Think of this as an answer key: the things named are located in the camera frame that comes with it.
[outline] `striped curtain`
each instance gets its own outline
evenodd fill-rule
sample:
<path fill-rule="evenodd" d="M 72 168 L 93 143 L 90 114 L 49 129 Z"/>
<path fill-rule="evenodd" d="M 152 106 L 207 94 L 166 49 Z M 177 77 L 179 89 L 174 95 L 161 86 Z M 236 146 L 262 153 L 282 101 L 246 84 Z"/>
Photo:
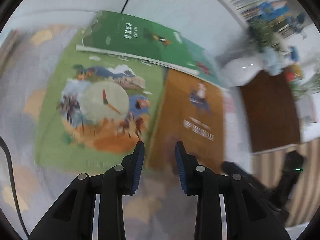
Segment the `striped curtain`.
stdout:
<path fill-rule="evenodd" d="M 320 138 L 253 156 L 254 176 L 266 187 L 273 188 L 280 180 L 285 154 L 293 150 L 307 160 L 303 164 L 303 172 L 299 176 L 291 200 L 286 205 L 290 213 L 286 227 L 310 221 L 320 205 Z"/>

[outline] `clock face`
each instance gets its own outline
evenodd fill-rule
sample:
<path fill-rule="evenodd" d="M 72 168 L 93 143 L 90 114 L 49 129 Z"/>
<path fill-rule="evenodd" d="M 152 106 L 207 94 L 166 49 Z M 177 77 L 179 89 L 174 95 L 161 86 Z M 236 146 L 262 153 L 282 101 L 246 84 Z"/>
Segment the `clock face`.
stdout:
<path fill-rule="evenodd" d="M 129 97 L 118 84 L 101 81 L 90 85 L 79 98 L 81 112 L 94 123 L 104 118 L 118 121 L 129 111 Z"/>

